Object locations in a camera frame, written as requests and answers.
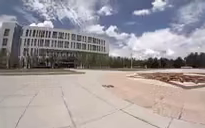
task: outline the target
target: pavement crack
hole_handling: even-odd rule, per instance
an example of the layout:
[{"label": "pavement crack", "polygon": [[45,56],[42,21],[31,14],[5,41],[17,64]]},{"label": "pavement crack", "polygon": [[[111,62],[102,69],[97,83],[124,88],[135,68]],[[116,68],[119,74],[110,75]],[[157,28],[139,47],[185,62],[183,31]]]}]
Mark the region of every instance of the pavement crack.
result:
[{"label": "pavement crack", "polygon": [[24,114],[26,113],[28,107],[30,106],[31,102],[34,100],[34,98],[38,95],[39,91],[31,98],[31,100],[29,101],[28,105],[26,106],[26,108],[24,109],[22,115],[20,116],[20,118],[18,119],[15,128],[17,128],[20,120],[23,118]]},{"label": "pavement crack", "polygon": [[94,118],[94,119],[85,121],[85,122],[81,123],[80,125],[85,125],[85,124],[88,124],[88,123],[91,123],[91,122],[95,122],[95,121],[101,120],[101,119],[103,119],[103,118],[105,118],[105,117],[107,117],[107,116],[110,116],[110,115],[112,115],[112,114],[115,114],[115,113],[117,113],[117,112],[119,112],[119,111],[120,111],[120,110],[116,110],[116,111],[113,111],[113,112],[108,113],[108,114],[106,114],[106,115],[100,116],[100,117],[98,117],[98,118]]},{"label": "pavement crack", "polygon": [[172,123],[172,121],[173,121],[174,119],[173,118],[171,118],[171,120],[170,120],[170,122],[169,122],[169,124],[167,125],[167,128],[169,128],[170,127],[170,125],[171,125],[171,123]]},{"label": "pavement crack", "polygon": [[148,122],[148,121],[146,121],[146,120],[144,120],[144,119],[141,119],[141,118],[139,118],[139,117],[136,117],[136,116],[134,116],[134,115],[132,115],[132,114],[130,114],[130,113],[124,111],[124,110],[121,110],[121,111],[122,111],[123,113],[125,113],[125,114],[127,114],[127,115],[129,115],[129,116],[131,116],[131,117],[133,117],[133,118],[135,118],[135,119],[137,119],[137,120],[140,120],[140,121],[142,121],[142,122],[145,122],[145,123],[147,123],[147,124],[149,124],[149,125],[151,125],[151,126],[153,126],[153,127],[160,128],[159,126],[156,126],[156,125],[154,125],[154,124],[152,124],[152,123],[150,123],[150,122]]},{"label": "pavement crack", "polygon": [[100,116],[100,117],[98,117],[98,118],[94,118],[94,119],[85,121],[85,122],[81,123],[80,125],[85,125],[85,124],[87,124],[87,123],[91,123],[91,122],[94,122],[94,121],[101,120],[101,119],[103,119],[103,118],[105,118],[105,117],[107,117],[107,116],[110,116],[110,115],[112,115],[112,114],[115,114],[115,113],[117,113],[117,112],[120,112],[121,110],[126,109],[126,108],[130,107],[131,105],[132,105],[132,104],[129,104],[129,105],[127,105],[127,106],[125,106],[125,107],[123,107],[123,108],[121,108],[121,109],[116,109],[115,111],[113,111],[113,112],[111,112],[111,113],[108,113],[108,114],[106,114],[106,115],[103,115],[103,116]]},{"label": "pavement crack", "polygon": [[87,91],[89,94],[91,94],[91,95],[93,95],[94,97],[96,97],[97,99],[99,99],[99,100],[101,100],[101,101],[105,102],[106,104],[108,104],[109,106],[112,106],[112,107],[114,107],[115,109],[117,109],[117,107],[116,107],[116,106],[114,106],[113,104],[111,104],[111,103],[107,102],[105,99],[103,99],[103,98],[99,97],[99,96],[98,96],[98,95],[96,95],[95,93],[91,92],[89,89],[87,89],[87,88],[83,87],[81,84],[78,84],[78,83],[77,83],[77,85],[78,85],[80,88],[82,88],[82,89],[84,89],[85,91]]},{"label": "pavement crack", "polygon": [[180,112],[180,114],[179,114],[179,116],[178,116],[178,118],[177,118],[178,120],[180,120],[181,117],[182,117],[183,109],[184,109],[184,104],[183,104],[183,106],[182,106],[182,108],[181,108],[181,112]]},{"label": "pavement crack", "polygon": [[22,87],[22,88],[19,88],[19,89],[17,89],[16,91],[14,91],[12,94],[10,94],[10,95],[8,95],[8,96],[5,96],[4,98],[2,98],[2,99],[0,100],[0,103],[2,103],[6,98],[12,96],[12,95],[15,94],[16,92],[18,92],[18,91],[20,91],[20,90],[26,88],[27,86],[28,86],[28,85],[26,85],[26,86],[24,86],[24,87]]},{"label": "pavement crack", "polygon": [[64,105],[65,105],[65,107],[66,107],[66,109],[68,111],[68,114],[69,114],[69,117],[70,117],[70,119],[72,121],[73,127],[76,128],[76,123],[75,123],[75,121],[73,119],[72,112],[70,111],[69,106],[68,106],[68,104],[67,104],[67,102],[65,100],[65,95],[64,95],[62,87],[61,87],[61,92],[62,92],[62,99],[63,99]]}]

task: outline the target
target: paved ground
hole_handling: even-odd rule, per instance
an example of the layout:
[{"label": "paved ground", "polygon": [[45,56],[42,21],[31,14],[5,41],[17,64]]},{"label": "paved ground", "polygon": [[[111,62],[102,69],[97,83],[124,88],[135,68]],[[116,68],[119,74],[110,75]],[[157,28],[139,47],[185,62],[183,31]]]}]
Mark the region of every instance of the paved ground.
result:
[{"label": "paved ground", "polygon": [[[199,72],[205,70],[150,70],[142,72]],[[126,78],[125,74],[108,74],[104,81],[123,99],[159,115],[205,124],[205,88],[185,90],[157,80]]]},{"label": "paved ground", "polygon": [[0,76],[0,128],[205,128],[154,114],[102,87],[108,77],[126,74]]}]

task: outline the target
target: paving tile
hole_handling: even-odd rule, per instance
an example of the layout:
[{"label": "paving tile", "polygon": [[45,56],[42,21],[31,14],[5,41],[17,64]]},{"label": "paving tile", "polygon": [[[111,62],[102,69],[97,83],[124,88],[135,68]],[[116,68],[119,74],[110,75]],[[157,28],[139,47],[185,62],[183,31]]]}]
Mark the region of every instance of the paving tile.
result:
[{"label": "paving tile", "polygon": [[26,107],[33,96],[10,96],[0,103],[0,108]]},{"label": "paving tile", "polygon": [[64,99],[76,124],[107,115],[116,110],[77,85],[63,86],[63,92]]},{"label": "paving tile", "polygon": [[171,121],[171,118],[168,117],[162,117],[158,114],[154,114],[152,111],[145,109],[143,107],[139,107],[137,105],[132,105],[123,111],[138,117],[140,119],[143,119],[155,126],[158,126],[160,128],[166,128]]},{"label": "paving tile", "polygon": [[205,124],[205,112],[183,110],[181,119],[185,121]]},{"label": "paving tile", "polygon": [[205,128],[205,125],[174,119],[169,128]]},{"label": "paving tile", "polygon": [[71,120],[64,105],[29,107],[20,120],[18,128],[60,128],[71,126]]},{"label": "paving tile", "polygon": [[15,128],[25,107],[0,108],[0,128]]},{"label": "paving tile", "polygon": [[117,112],[80,128],[156,128],[123,112]]}]

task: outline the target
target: window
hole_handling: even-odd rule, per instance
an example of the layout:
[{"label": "window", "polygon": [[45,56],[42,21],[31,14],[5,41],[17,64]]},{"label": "window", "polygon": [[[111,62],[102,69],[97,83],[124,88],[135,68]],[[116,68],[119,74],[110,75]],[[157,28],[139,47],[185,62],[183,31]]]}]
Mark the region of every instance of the window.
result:
[{"label": "window", "polygon": [[31,34],[32,34],[32,30],[30,30],[30,33],[29,33],[29,36],[31,37]]},{"label": "window", "polygon": [[57,40],[55,40],[55,42],[54,42],[55,44],[54,44],[54,47],[57,47]]},{"label": "window", "polygon": [[64,39],[64,33],[63,32],[59,32],[58,33],[58,38],[59,39]]},{"label": "window", "polygon": [[43,47],[43,45],[44,45],[44,40],[41,39],[41,40],[40,40],[40,47]]},{"label": "window", "polygon": [[54,40],[51,41],[51,47],[54,47]]},{"label": "window", "polygon": [[40,46],[40,40],[38,39],[37,46]]},{"label": "window", "polygon": [[63,41],[58,41],[58,47],[63,48]]},{"label": "window", "polygon": [[81,43],[76,43],[77,44],[77,49],[81,49]]},{"label": "window", "polygon": [[46,37],[46,38],[48,37],[48,31],[46,31],[45,37]]},{"label": "window", "polygon": [[33,56],[33,48],[30,49],[30,56]]},{"label": "window", "polygon": [[92,37],[88,37],[88,43],[92,42]]},{"label": "window", "polygon": [[65,41],[65,48],[69,48],[69,42]]},{"label": "window", "polygon": [[52,38],[57,38],[57,32],[52,33]]},{"label": "window", "polygon": [[93,51],[96,51],[96,45],[93,45]]},{"label": "window", "polygon": [[77,35],[77,41],[81,41],[82,36]]},{"label": "window", "polygon": [[41,37],[45,37],[45,31],[42,31]]},{"label": "window", "polygon": [[27,39],[27,46],[30,46],[30,39]]},{"label": "window", "polygon": [[82,44],[82,49],[86,50],[86,44]]},{"label": "window", "polygon": [[10,31],[10,29],[5,29],[4,36],[9,36],[9,31]]},{"label": "window", "polygon": [[68,33],[65,33],[65,39],[68,39]]},{"label": "window", "polygon": [[23,45],[24,45],[24,46],[27,45],[27,39],[24,40],[24,44],[23,44]]},{"label": "window", "polygon": [[35,37],[35,34],[36,34],[36,30],[33,31],[33,35],[32,36]]},{"label": "window", "polygon": [[28,36],[28,34],[29,34],[29,30],[27,29],[27,30],[26,30],[26,36]]},{"label": "window", "polygon": [[49,33],[48,33],[48,38],[51,38],[51,32],[49,31]]},{"label": "window", "polygon": [[96,38],[93,38],[93,43],[94,43],[94,44],[96,43]]},{"label": "window", "polygon": [[68,38],[67,38],[68,40],[70,39],[70,34],[68,33]]},{"label": "window", "polygon": [[34,46],[36,46],[36,45],[37,45],[37,39],[34,40]]},{"label": "window", "polygon": [[72,34],[72,40],[76,40],[76,35]]},{"label": "window", "polygon": [[71,42],[71,48],[73,48],[73,43],[74,43],[74,42]]},{"label": "window", "polygon": [[6,46],[7,43],[8,43],[8,39],[7,38],[3,38],[2,46]]},{"label": "window", "polygon": [[50,46],[50,40],[45,40],[45,47],[49,47]]},{"label": "window", "polygon": [[31,39],[31,46],[34,45],[34,39]]}]

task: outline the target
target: white building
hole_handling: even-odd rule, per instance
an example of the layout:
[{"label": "white building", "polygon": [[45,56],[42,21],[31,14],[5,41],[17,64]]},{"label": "white building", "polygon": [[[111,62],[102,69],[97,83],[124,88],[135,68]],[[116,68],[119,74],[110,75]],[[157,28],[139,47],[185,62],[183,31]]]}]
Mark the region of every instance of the white building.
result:
[{"label": "white building", "polygon": [[15,22],[3,23],[0,49],[7,49],[13,64],[27,57],[68,58],[81,53],[109,54],[109,44],[103,38],[64,29],[20,26]]}]

